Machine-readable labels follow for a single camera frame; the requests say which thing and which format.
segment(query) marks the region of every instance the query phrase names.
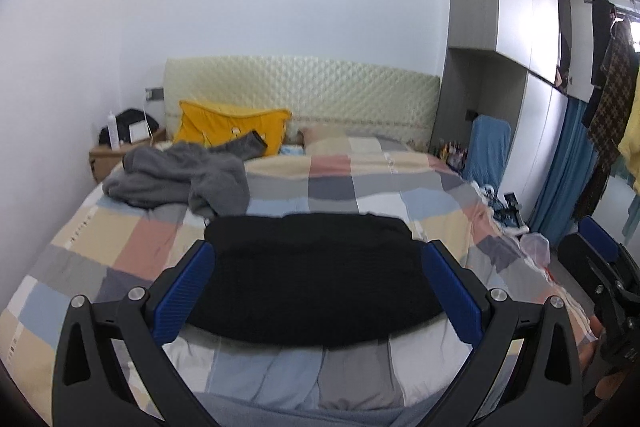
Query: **white bottle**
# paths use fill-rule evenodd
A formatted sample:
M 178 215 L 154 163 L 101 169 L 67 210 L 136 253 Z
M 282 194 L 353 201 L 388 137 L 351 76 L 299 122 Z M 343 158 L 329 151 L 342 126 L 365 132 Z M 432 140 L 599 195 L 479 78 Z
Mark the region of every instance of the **white bottle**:
M 107 129 L 109 131 L 109 142 L 111 143 L 111 149 L 117 151 L 120 148 L 120 138 L 118 137 L 118 124 L 116 123 L 116 117 L 109 111 L 107 117 Z

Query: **tufted headboard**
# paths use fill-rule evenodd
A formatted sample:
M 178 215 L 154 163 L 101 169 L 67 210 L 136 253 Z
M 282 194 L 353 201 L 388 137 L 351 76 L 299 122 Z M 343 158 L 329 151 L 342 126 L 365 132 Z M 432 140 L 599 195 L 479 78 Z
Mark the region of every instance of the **tufted headboard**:
M 286 107 L 287 136 L 312 123 L 340 124 L 402 141 L 428 143 L 440 79 L 416 71 L 317 57 L 169 58 L 164 68 L 166 127 L 180 125 L 178 102 L 209 100 Z

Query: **silver bolt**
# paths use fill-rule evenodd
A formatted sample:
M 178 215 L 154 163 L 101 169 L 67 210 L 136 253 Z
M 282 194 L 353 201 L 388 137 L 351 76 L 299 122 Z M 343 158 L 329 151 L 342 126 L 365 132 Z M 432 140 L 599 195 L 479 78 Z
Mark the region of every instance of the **silver bolt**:
M 79 308 L 84 304 L 85 300 L 86 299 L 84 298 L 84 295 L 76 295 L 74 298 L 71 299 L 71 307 Z
M 135 288 L 130 289 L 127 295 L 132 301 L 139 301 L 145 296 L 145 289 L 143 287 L 136 286 Z
M 561 298 L 559 298 L 557 295 L 552 296 L 550 299 L 550 302 L 554 308 L 560 309 L 564 307 L 564 301 Z
M 502 302 L 507 300 L 507 292 L 502 288 L 494 288 L 493 290 L 491 290 L 491 293 L 489 293 L 489 295 L 491 295 L 491 298 L 494 301 Z

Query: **gray sweater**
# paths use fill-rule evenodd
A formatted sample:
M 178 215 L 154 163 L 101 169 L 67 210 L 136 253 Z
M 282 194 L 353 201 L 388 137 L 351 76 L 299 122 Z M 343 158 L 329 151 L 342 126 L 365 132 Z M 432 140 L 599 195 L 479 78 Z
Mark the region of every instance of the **gray sweater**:
M 244 214 L 249 186 L 243 161 L 262 156 L 266 147 L 255 131 L 208 149 L 187 142 L 164 151 L 140 146 L 124 155 L 124 169 L 108 176 L 102 190 L 141 208 L 186 203 L 204 217 Z

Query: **nightstand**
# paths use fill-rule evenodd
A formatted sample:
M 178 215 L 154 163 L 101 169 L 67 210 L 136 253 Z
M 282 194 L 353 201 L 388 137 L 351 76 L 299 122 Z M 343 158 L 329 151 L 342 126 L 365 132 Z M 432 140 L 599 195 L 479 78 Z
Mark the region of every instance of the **nightstand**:
M 166 132 L 164 129 L 158 129 L 154 133 L 154 143 L 164 141 L 166 139 Z M 113 168 L 120 162 L 122 157 L 132 149 L 140 145 L 149 145 L 150 139 L 140 140 L 135 143 L 124 143 L 117 151 L 111 150 L 108 145 L 97 145 L 89 151 L 89 165 L 91 165 L 91 172 L 94 174 L 94 179 L 97 183 L 101 183 L 113 170 Z

